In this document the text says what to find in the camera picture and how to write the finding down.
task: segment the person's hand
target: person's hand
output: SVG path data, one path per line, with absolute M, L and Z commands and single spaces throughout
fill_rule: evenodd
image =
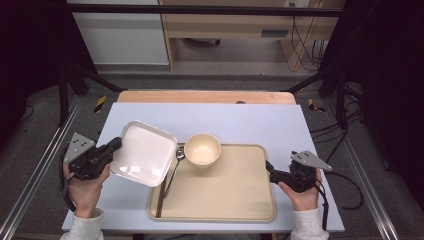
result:
M 110 164 L 103 169 L 102 174 L 94 180 L 79 180 L 72 178 L 68 184 L 68 195 L 75 203 L 75 216 L 79 218 L 91 218 L 100 198 L 103 182 L 110 175 Z M 63 165 L 65 177 L 69 175 L 68 164 Z
M 317 171 L 317 182 L 316 185 L 321 185 L 321 171 Z M 287 184 L 284 182 L 279 182 L 278 186 L 290 197 L 290 200 L 293 203 L 293 208 L 295 211 L 306 211 L 316 209 L 318 207 L 318 197 L 319 192 L 316 188 L 312 187 L 305 192 L 298 193 L 293 191 Z

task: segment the white bowl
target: white bowl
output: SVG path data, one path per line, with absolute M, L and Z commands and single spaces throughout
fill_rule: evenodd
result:
M 184 144 L 184 153 L 187 160 L 198 168 L 212 166 L 221 155 L 221 143 L 207 133 L 200 133 L 190 137 Z

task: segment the gray floor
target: gray floor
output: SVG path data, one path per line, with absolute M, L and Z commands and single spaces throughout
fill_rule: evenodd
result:
M 304 59 L 305 66 L 312 64 Z M 272 40 L 223 40 L 219 46 L 205 42 L 184 40 L 180 43 L 176 69 L 147 67 L 125 69 L 106 68 L 102 75 L 118 86 L 129 89 L 209 89 L 209 90 L 263 90 L 279 91 L 293 86 L 314 74 L 312 71 L 290 72 L 280 45 Z M 70 133 L 78 131 L 91 139 L 97 139 L 107 118 L 112 102 L 117 98 L 102 86 L 88 80 L 90 92 L 82 98 L 80 110 L 70 126 Z M 332 112 L 334 99 L 319 99 L 316 89 L 319 82 L 308 86 L 295 94 L 296 101 L 302 106 L 310 130 L 320 129 L 333 124 Z M 99 96 L 107 95 L 100 113 L 93 113 Z M 310 110 L 308 100 L 315 106 L 323 107 L 326 112 Z M 353 101 L 347 97 L 346 102 Z M 56 86 L 38 92 L 28 99 L 28 105 L 34 108 L 33 114 L 22 121 L 10 139 L 9 145 L 0 155 L 0 220 L 6 220 L 20 193 L 27 184 L 45 149 L 57 130 L 59 121 L 58 90 Z M 357 104 L 347 107 L 349 113 L 360 110 Z M 384 170 L 383 159 L 375 147 L 361 115 L 350 119 L 349 132 L 330 160 L 334 170 L 355 182 L 360 182 L 352 169 L 352 158 L 357 159 L 364 168 L 366 176 L 375 190 L 377 200 L 387 214 L 399 239 L 424 239 L 424 216 L 418 204 L 411 197 L 401 177 L 394 172 Z M 326 159 L 338 139 L 329 140 L 338 135 L 333 131 L 314 138 L 319 157 Z M 57 161 L 47 166 L 46 174 L 25 215 L 16 229 L 16 239 L 57 239 L 62 232 L 61 224 L 67 212 L 65 204 L 58 197 Z M 331 233 L 334 239 L 388 239 L 382 237 L 379 220 L 373 209 L 373 202 L 366 202 L 358 210 L 345 210 L 358 204 L 357 189 L 348 181 L 337 176 L 327 176 L 331 190 L 340 206 L 339 211 L 346 231 Z M 125 234 L 106 233 L 108 237 L 125 237 Z

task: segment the tray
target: tray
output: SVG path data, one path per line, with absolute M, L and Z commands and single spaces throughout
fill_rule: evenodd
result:
M 234 144 L 223 144 L 221 156 L 207 169 L 183 160 L 163 201 L 159 196 L 164 184 L 152 189 L 149 215 L 159 221 L 271 221 L 276 210 L 265 160 L 263 147 Z M 174 158 L 167 184 L 175 164 Z

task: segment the black cable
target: black cable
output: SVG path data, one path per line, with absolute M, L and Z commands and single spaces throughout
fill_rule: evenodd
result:
M 344 178 L 345 180 L 347 180 L 347 181 L 349 181 L 350 183 L 352 183 L 355 187 L 356 187 L 356 189 L 358 189 L 358 192 L 359 192 L 359 196 L 360 196 L 360 200 L 359 200 L 359 204 L 357 205 L 357 206 L 354 206 L 354 207 L 344 207 L 344 206 L 341 206 L 340 204 L 339 204 L 339 207 L 341 208 L 341 209 L 344 209 L 344 210 L 358 210 L 360 207 L 362 207 L 362 205 L 364 204 L 364 194 L 362 193 L 362 190 L 361 190 L 361 188 L 358 186 L 358 184 L 356 184 L 352 179 L 350 179 L 350 178 L 348 178 L 348 177 L 346 177 L 346 176 L 344 176 L 344 175 L 342 175 L 342 174 L 340 174 L 340 173 L 336 173 L 336 172 L 324 172 L 326 175 L 335 175 L 335 176 L 338 176 L 338 177 L 341 177 L 341 178 Z
M 354 121 L 359 120 L 359 119 L 361 119 L 361 118 L 362 118 L 362 117 L 355 118 L 355 119 L 351 120 L 350 122 L 348 122 L 348 124 L 351 124 L 351 123 L 353 123 Z M 334 131 L 334 130 L 336 130 L 336 129 L 337 129 L 337 127 L 335 127 L 335 126 L 334 126 L 334 128 L 333 128 L 333 129 L 331 129 L 330 131 L 327 131 L 327 132 L 325 132 L 325 133 L 321 133 L 321 134 L 319 134 L 319 135 L 316 135 L 316 136 L 312 137 L 312 139 L 316 139 L 316 138 L 319 138 L 319 137 L 321 137 L 321 136 L 327 135 L 327 134 L 329 134 L 329 133 L 333 132 L 333 131 Z M 317 143 L 329 142 L 329 141 L 334 140 L 335 138 L 340 137 L 340 136 L 341 136 L 341 135 L 340 135 L 340 134 L 338 134 L 336 137 L 333 137 L 333 138 L 331 138 L 331 139 L 322 140 L 322 141 L 314 142 L 314 143 L 315 143 L 315 144 L 317 144 Z
M 348 103 L 348 104 L 346 104 L 346 106 L 345 106 L 345 108 L 348 108 L 350 105 L 352 105 L 352 104 L 354 104 L 354 103 L 356 103 L 356 104 L 360 104 L 360 102 L 359 101 L 357 101 L 357 100 L 353 100 L 352 102 L 350 102 L 350 103 Z
M 311 21 L 311 24 L 309 24 L 309 28 L 308 28 L 308 31 L 307 31 L 307 33 L 306 33 L 306 36 L 308 36 L 308 35 L 309 35 L 309 33 L 311 32 L 311 29 L 312 29 L 312 25 L 313 25 L 314 20 L 315 20 L 315 17 L 312 17 L 312 21 Z M 296 30 L 296 34 L 297 34 L 297 36 L 299 37 L 300 42 L 302 43 L 302 48 L 305 50 L 305 53 L 306 53 L 306 55 L 308 56 L 309 61 L 312 63 L 312 65 L 314 65 L 314 66 L 317 68 L 316 70 L 308 69 L 308 68 L 306 68 L 306 67 L 305 67 L 305 65 L 303 64 L 302 59 L 300 58 L 300 55 L 297 53 L 296 48 L 295 48 L 294 43 L 293 43 L 293 39 L 294 39 L 294 37 L 293 37 L 293 32 L 294 32 L 294 30 Z M 311 59 L 311 57 L 309 56 L 308 51 L 307 51 L 307 49 L 306 49 L 306 44 L 305 44 L 305 42 L 303 42 L 302 37 L 300 36 L 299 31 L 297 30 L 297 26 L 296 26 L 296 17 L 295 17 L 295 16 L 293 16 L 293 26 L 292 26 L 291 44 L 292 44 L 292 47 L 293 47 L 294 52 L 296 53 L 296 55 L 297 55 L 297 57 L 298 57 L 298 59 L 299 59 L 300 64 L 302 64 L 302 67 L 303 67 L 305 70 L 307 70 L 307 71 L 318 71 L 318 69 L 319 69 L 319 65 L 316 65 L 316 64 L 315 64 L 315 62 L 313 61 L 313 59 Z
M 361 110 L 357 110 L 357 111 L 353 112 L 351 115 L 349 115 L 346 119 L 349 119 L 349 118 L 351 118 L 351 117 L 355 116 L 356 114 L 358 114 L 358 113 L 360 113 L 360 112 L 361 112 Z M 315 130 L 311 130 L 311 131 L 309 131 L 309 132 L 310 132 L 310 133 L 321 132 L 321 131 L 325 131 L 325 130 L 327 130 L 327 129 L 330 129 L 330 128 L 332 128 L 332 127 L 337 127 L 338 125 L 339 125 L 339 123 L 334 123 L 334 124 L 332 124 L 332 125 L 330 125 L 330 126 L 323 127 L 323 128 L 319 128 L 319 129 L 315 129 Z
M 345 139 L 346 135 L 347 135 L 347 127 L 346 130 L 344 131 L 342 138 L 340 138 L 340 141 L 336 144 L 336 146 L 333 148 L 333 151 L 331 151 L 330 155 L 328 155 L 327 160 L 325 160 L 326 163 L 328 163 L 331 159 L 331 157 L 334 155 L 334 153 L 336 152 L 337 148 L 339 148 L 340 144 L 343 142 L 343 140 Z
M 69 145 L 62 149 L 62 151 L 60 152 L 60 157 L 59 157 L 59 180 L 60 180 L 59 194 L 65 201 L 66 205 L 68 205 L 69 210 L 71 210 L 72 212 L 75 212 L 76 211 L 75 204 L 72 202 L 71 198 L 68 195 L 68 183 L 69 181 L 71 181 L 71 178 L 73 177 L 73 175 L 66 177 L 63 173 L 63 161 L 65 159 L 66 152 L 68 151 L 68 147 Z
M 296 19 L 296 17 L 295 17 L 295 16 L 293 16 L 293 28 L 294 28 L 294 30 L 296 31 L 297 36 L 299 37 L 300 43 L 302 43 L 302 48 L 305 50 L 306 56 L 308 57 L 308 59 L 309 59 L 309 61 L 312 63 L 312 65 L 314 65 L 316 68 L 318 68 L 318 66 L 314 64 L 314 61 L 312 61 L 311 57 L 309 56 L 309 53 L 308 53 L 308 51 L 307 51 L 307 49 L 306 49 L 305 42 L 303 42 L 302 37 L 300 36 L 299 31 L 297 30 L 296 20 L 295 20 L 295 19 Z M 308 29 L 308 32 L 306 33 L 306 36 L 308 36 L 308 34 L 309 34 L 310 30 L 311 30 L 312 22 L 311 22 L 311 24 L 309 25 L 309 29 Z
M 302 65 L 302 67 L 305 70 L 307 70 L 307 71 L 316 71 L 316 70 L 311 70 L 311 69 L 306 68 L 305 65 L 303 65 L 302 58 L 300 57 L 299 53 L 296 51 L 296 47 L 294 46 L 294 42 L 293 42 L 293 39 L 294 39 L 294 34 L 293 33 L 294 33 L 295 26 L 296 26 L 296 22 L 295 22 L 295 17 L 293 16 L 292 37 L 291 37 L 291 44 L 292 44 L 292 47 L 293 47 L 293 51 L 296 53 L 297 58 L 299 59 L 300 64 Z
M 322 204 L 322 206 L 324 207 L 324 212 L 323 212 L 323 216 L 322 216 L 322 229 L 325 231 L 327 230 L 327 219 L 328 219 L 328 209 L 330 208 L 329 204 L 328 204 L 328 200 L 326 197 L 326 193 L 325 193 L 325 188 L 324 185 L 322 185 L 322 182 L 318 179 L 315 178 L 315 182 L 313 182 L 309 176 L 306 176 L 302 171 L 297 170 L 296 171 L 297 174 L 301 175 L 305 180 L 307 180 L 311 186 L 313 186 L 315 189 L 318 190 L 318 192 L 321 194 L 322 198 L 324 199 L 324 203 Z
M 316 66 L 319 67 L 321 65 L 321 61 L 323 60 L 322 52 L 324 51 L 324 41 L 320 41 L 318 57 L 315 56 L 315 45 L 318 45 L 317 40 L 314 40 L 314 43 L 312 44 L 312 60 Z
M 324 46 L 325 46 L 325 41 L 324 41 L 324 40 L 322 40 L 322 41 L 321 41 L 321 48 L 320 48 L 320 50 L 319 50 L 319 59 L 320 59 L 319 64 L 320 64 L 320 66 L 321 66 L 321 62 L 322 62 L 322 60 L 324 59 Z

